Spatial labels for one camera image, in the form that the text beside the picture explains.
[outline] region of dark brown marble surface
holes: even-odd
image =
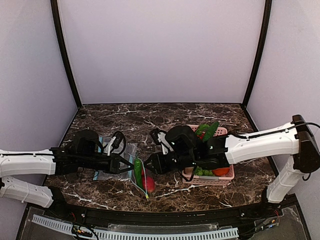
[[[122,131],[128,143],[138,143],[138,156],[146,160],[159,152],[149,132],[165,131],[175,125],[218,121],[229,132],[253,131],[238,104],[162,103],[85,105],[74,119],[64,143],[83,129],[111,136]],[[93,181],[94,171],[64,176],[49,176],[46,186],[59,187],[70,204],[118,211],[189,212],[237,207],[260,201],[261,192],[275,177],[267,158],[249,160],[234,166],[235,178],[227,187],[183,184],[177,173],[152,175],[156,190],[149,201],[129,181]]]

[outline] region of plastic basket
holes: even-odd
[[[196,131],[199,125],[188,125],[192,128],[193,131]],[[215,136],[218,135],[225,135],[228,131],[224,127],[218,127],[218,129],[215,132]],[[182,175],[185,176],[187,179],[191,177],[191,174],[186,174],[185,170],[182,171]],[[185,179],[182,179],[182,182],[184,184],[193,184],[193,185],[212,185],[212,186],[227,186],[228,183],[235,178],[235,170],[234,166],[230,166],[230,170],[226,175],[222,176],[197,176],[195,175],[192,179],[192,181],[186,181]]]

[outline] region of white wall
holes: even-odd
[[[76,113],[50,0],[0,1],[0,148],[57,146]],[[20,176],[41,184],[42,175]],[[16,238],[25,204],[0,199],[0,239]]]
[[[83,103],[242,102],[264,1],[59,4]]]
[[[248,110],[260,130],[290,122],[301,114],[320,123],[320,2],[273,1],[270,24]],[[320,131],[316,133],[320,146]],[[277,157],[279,169],[285,157]],[[320,239],[320,170],[296,193],[312,239]]]

